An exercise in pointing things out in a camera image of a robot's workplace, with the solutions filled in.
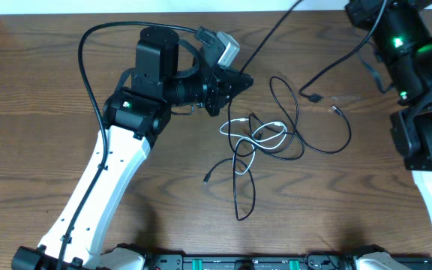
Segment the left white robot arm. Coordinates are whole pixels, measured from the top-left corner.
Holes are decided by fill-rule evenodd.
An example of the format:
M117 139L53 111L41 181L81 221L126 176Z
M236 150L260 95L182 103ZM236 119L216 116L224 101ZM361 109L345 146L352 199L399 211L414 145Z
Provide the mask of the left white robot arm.
M13 269L145 269L147 257L129 245L104 252L122 196L169 123L174 107L200 107L217 116L252 86L231 66L240 50L229 34L193 31L196 48L179 27L144 22L134 67L125 70L96 109L100 126L92 156L67 205L36 248L20 247Z

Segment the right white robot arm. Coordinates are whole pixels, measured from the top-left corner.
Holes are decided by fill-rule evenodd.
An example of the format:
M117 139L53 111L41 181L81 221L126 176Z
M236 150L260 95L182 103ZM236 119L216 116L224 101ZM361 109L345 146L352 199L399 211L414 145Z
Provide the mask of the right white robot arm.
M391 136L412 173L432 225L432 34L420 13L429 1L351 0L349 21L373 38L402 110L390 116Z

